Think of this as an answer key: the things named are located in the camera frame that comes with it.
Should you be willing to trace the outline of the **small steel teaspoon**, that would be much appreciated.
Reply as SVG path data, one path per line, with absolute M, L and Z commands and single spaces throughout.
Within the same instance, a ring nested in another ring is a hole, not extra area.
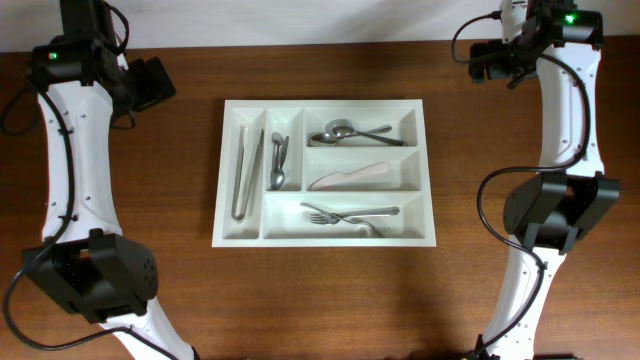
M 278 190 L 284 185 L 284 181 L 285 181 L 284 170 L 283 169 L 280 170 L 278 168 L 279 151 L 284 138 L 280 133 L 274 132 L 272 134 L 271 140 L 273 143 L 273 155 L 272 155 L 272 170 L 270 174 L 270 184 L 271 184 L 272 190 Z
M 284 164 L 286 161 L 286 155 L 287 155 L 287 151 L 288 151 L 288 145 L 289 145 L 289 136 L 286 136 L 283 140 L 283 143 L 280 147 L 280 151 L 279 151 L 279 162 L 278 162 L 278 168 L 280 170 L 282 170 L 284 168 Z

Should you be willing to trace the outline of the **large steel spoon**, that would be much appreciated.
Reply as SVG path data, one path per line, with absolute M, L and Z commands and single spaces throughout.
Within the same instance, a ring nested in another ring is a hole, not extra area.
M 390 132 L 392 129 L 393 127 L 391 125 L 384 125 L 368 130 L 368 133 L 383 134 Z M 334 147 L 338 144 L 338 142 L 339 140 L 337 138 L 332 137 L 328 133 L 314 132 L 309 135 L 307 145 L 310 147 Z
M 368 131 L 360 131 L 347 119 L 332 120 L 325 125 L 325 131 L 331 136 L 337 139 L 344 139 L 349 137 L 366 137 L 371 140 L 383 143 L 391 146 L 407 146 L 408 143 L 403 140 L 392 139 L 382 136 L 382 133 L 386 133 L 391 130 L 390 126 L 382 126 Z

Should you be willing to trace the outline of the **pink plastic knife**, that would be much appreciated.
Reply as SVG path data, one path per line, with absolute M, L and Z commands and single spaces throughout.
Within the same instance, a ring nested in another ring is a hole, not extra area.
M 390 164 L 388 162 L 379 162 L 350 173 L 336 172 L 316 180 L 309 186 L 309 189 L 311 191 L 323 190 L 372 176 L 384 175 L 389 170 Z

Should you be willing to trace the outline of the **steel fork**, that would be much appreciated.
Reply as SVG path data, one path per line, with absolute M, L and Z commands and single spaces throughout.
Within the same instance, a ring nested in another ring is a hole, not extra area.
M 343 212 L 343 213 L 332 213 L 321 211 L 319 208 L 312 207 L 313 210 L 317 210 L 317 213 L 312 213 L 309 215 L 309 220 L 313 224 L 319 225 L 334 225 L 342 220 L 354 220 L 355 218 L 360 217 L 386 217 L 386 216 L 395 216 L 400 213 L 400 209 L 398 207 L 386 207 L 379 209 L 370 209 L 370 210 L 358 210 L 351 212 Z
M 385 207 L 370 210 L 358 210 L 345 213 L 335 213 L 325 211 L 309 203 L 301 203 L 301 206 L 315 210 L 309 215 L 309 220 L 317 225 L 336 225 L 339 222 L 346 222 L 352 225 L 367 226 L 375 235 L 384 238 L 384 234 L 372 223 L 366 220 L 367 217 L 385 217 L 399 214 L 398 207 Z

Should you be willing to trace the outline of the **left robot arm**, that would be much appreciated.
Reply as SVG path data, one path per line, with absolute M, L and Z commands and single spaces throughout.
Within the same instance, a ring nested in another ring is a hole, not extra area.
M 153 253 L 126 238 L 111 186 L 109 135 L 174 96 L 161 61 L 127 61 L 122 13 L 99 0 L 64 1 L 63 32 L 33 50 L 26 78 L 45 121 L 48 210 L 23 273 L 58 306 L 114 335 L 137 359 L 193 359 L 158 297 Z

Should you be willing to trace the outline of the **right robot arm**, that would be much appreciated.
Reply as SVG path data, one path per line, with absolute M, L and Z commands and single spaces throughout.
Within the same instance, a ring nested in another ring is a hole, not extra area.
M 603 17 L 573 1 L 504 1 L 491 18 L 502 36 L 474 44 L 466 63 L 476 83 L 538 78 L 543 135 L 532 178 L 503 210 L 509 248 L 498 303 L 469 359 L 533 359 L 552 281 L 567 254 L 616 204 L 620 184 L 605 176 L 595 90 L 604 46 Z

